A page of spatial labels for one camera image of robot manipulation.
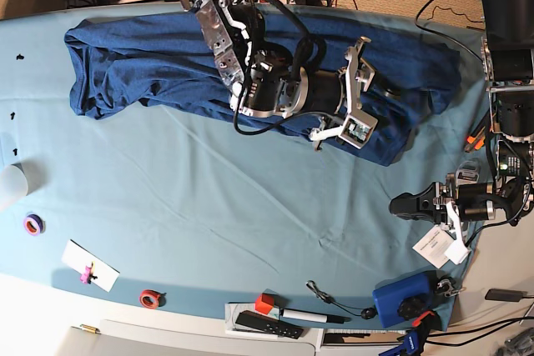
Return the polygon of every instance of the white label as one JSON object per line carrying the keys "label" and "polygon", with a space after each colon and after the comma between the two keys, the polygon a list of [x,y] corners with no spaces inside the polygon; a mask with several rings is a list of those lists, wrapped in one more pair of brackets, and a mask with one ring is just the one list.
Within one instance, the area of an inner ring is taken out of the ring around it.
{"label": "white label", "polygon": [[413,249],[436,268],[443,267],[449,261],[445,251],[451,246],[454,239],[435,225],[426,235],[416,243]]}
{"label": "white label", "polygon": [[91,279],[91,283],[98,285],[106,292],[111,291],[111,288],[115,281],[117,281],[119,275],[117,270],[109,267],[99,258],[95,258],[91,253],[74,241],[68,241],[61,260],[70,268],[78,271],[80,277],[81,274],[85,273],[85,267],[91,267],[91,265],[93,265],[94,278]]}

